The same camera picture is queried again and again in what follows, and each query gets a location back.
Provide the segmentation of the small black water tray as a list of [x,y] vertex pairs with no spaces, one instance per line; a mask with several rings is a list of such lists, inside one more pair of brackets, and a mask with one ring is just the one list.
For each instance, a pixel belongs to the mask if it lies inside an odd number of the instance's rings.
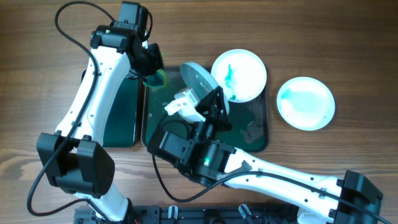
[[119,88],[109,88],[107,93],[111,96],[103,100],[98,98],[101,92],[97,90],[73,137],[91,136],[103,147],[133,146],[137,141],[140,90],[140,81],[128,78],[120,83]]

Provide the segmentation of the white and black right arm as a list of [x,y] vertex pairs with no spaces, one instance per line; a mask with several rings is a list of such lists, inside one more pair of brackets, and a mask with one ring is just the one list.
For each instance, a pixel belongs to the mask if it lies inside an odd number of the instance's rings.
[[228,125],[220,87],[197,97],[191,88],[175,94],[178,113],[195,125],[177,167],[211,187],[259,192],[298,207],[298,223],[377,223],[382,192],[364,175],[346,171],[342,179],[282,167],[219,142],[214,132]]

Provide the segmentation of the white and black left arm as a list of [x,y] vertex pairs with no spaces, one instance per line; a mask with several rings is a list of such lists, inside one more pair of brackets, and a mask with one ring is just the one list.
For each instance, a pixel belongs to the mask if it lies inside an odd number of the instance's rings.
[[[58,213],[86,202],[104,223],[132,223],[131,201],[113,183],[115,163],[103,147],[106,123],[122,82],[157,73],[163,67],[157,44],[148,44],[146,26],[115,22],[93,31],[89,56],[73,103],[53,134],[40,134],[36,148],[43,168],[27,198],[37,217]],[[49,212],[32,207],[34,192],[46,177],[49,184],[77,197]]]

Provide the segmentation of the white plate with green stain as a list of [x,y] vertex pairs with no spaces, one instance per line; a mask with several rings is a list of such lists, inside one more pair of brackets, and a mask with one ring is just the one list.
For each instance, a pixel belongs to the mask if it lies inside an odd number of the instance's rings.
[[[218,82],[211,76],[210,72],[195,62],[185,62],[180,66],[180,74],[187,87],[192,88],[199,102],[210,91],[219,86]],[[229,104],[224,94],[224,109],[229,114]]]

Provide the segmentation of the green and yellow sponge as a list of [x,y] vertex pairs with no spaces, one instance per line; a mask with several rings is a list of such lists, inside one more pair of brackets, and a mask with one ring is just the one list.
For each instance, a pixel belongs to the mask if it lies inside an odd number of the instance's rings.
[[145,77],[143,84],[148,88],[160,89],[165,88],[168,85],[168,81],[167,73],[164,70],[159,69],[155,75]]

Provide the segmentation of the large dark serving tray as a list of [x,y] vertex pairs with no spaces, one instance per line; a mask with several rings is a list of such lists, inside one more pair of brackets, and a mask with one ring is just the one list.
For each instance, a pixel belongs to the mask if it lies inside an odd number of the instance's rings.
[[[164,107],[174,99],[174,94],[186,87],[178,67],[166,67],[168,84],[162,88],[145,87],[141,141],[147,146],[160,121]],[[261,152],[269,144],[267,89],[245,103],[229,103],[228,121],[232,130],[218,132],[216,138],[247,152]]]

